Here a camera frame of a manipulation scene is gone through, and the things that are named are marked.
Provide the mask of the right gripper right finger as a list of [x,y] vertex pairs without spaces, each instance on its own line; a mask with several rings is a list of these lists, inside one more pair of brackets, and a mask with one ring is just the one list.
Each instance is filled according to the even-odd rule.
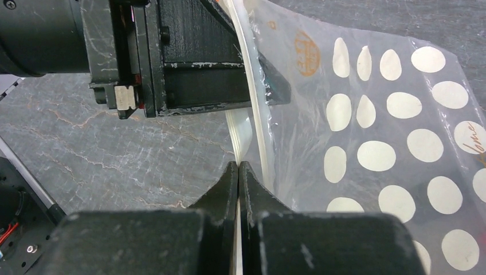
[[406,227],[384,213],[290,210],[238,169],[245,274],[425,274]]

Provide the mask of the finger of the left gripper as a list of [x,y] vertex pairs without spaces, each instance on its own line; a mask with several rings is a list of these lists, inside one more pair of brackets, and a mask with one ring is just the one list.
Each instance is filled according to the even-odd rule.
[[251,105],[244,61],[223,1],[160,1],[163,104],[159,116]]

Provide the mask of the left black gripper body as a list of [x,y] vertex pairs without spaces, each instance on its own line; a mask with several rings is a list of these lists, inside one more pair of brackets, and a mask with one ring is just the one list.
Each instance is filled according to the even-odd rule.
[[98,104],[121,119],[143,109],[166,115],[133,18],[146,1],[2,1],[1,73],[19,77],[87,73]]

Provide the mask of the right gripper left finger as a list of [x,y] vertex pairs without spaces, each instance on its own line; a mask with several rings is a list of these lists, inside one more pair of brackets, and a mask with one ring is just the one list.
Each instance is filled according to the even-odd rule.
[[55,228],[30,274],[230,274],[238,166],[185,209],[82,211]]

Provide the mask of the clear dotted zip bag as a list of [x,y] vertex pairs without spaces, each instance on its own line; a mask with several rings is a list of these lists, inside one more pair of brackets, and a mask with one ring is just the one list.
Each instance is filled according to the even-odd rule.
[[485,114],[458,57],[312,1],[221,5],[250,82],[226,113],[237,161],[292,210],[395,216],[426,274],[484,274]]

